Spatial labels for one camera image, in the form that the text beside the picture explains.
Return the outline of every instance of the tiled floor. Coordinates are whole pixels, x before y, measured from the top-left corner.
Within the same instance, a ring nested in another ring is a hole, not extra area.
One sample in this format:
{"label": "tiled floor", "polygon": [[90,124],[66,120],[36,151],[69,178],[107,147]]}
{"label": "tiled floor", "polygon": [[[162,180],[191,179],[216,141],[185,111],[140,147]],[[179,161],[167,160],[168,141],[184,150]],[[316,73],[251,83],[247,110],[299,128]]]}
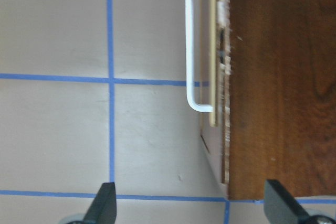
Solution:
{"label": "tiled floor", "polygon": [[119,224],[228,223],[229,206],[231,223],[246,220],[240,206],[262,216],[225,203],[203,153],[185,97],[183,0],[0,6],[2,223],[84,213],[109,180]]}

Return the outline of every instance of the wood grain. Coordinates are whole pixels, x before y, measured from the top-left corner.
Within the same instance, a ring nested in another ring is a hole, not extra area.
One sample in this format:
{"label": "wood grain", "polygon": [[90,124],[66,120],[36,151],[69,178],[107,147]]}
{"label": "wood grain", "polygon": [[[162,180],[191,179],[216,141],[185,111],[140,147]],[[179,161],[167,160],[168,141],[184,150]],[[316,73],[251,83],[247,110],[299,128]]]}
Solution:
{"label": "wood grain", "polygon": [[336,195],[336,0],[230,0],[230,199]]}

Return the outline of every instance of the brown wooden surface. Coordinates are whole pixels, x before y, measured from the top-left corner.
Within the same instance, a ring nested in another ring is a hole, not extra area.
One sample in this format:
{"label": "brown wooden surface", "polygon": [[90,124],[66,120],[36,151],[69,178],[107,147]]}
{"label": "brown wooden surface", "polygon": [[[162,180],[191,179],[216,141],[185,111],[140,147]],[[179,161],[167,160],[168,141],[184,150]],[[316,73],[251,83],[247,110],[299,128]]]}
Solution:
{"label": "brown wooden surface", "polygon": [[336,0],[230,0],[230,199],[336,195]]}

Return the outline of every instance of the cabinet handle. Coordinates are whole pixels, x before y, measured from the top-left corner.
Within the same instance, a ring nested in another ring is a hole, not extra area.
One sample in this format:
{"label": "cabinet handle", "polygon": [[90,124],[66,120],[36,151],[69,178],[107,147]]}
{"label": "cabinet handle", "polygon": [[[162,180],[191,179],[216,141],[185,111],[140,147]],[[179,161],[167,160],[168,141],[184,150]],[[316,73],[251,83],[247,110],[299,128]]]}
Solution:
{"label": "cabinet handle", "polygon": [[210,104],[198,104],[194,90],[194,4],[193,0],[185,0],[185,58],[186,58],[186,89],[190,107],[198,112],[213,112]]}

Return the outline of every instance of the floor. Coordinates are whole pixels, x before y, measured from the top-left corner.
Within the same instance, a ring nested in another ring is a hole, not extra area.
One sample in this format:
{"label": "floor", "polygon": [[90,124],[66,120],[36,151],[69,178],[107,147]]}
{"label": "floor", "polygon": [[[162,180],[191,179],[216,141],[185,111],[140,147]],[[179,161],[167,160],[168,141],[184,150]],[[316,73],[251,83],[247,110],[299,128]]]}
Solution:
{"label": "floor", "polygon": [[[203,153],[185,98],[183,0],[0,6],[3,223],[61,223],[108,181],[118,224],[267,223],[262,203],[222,197]],[[335,214],[336,201],[318,203]]]}

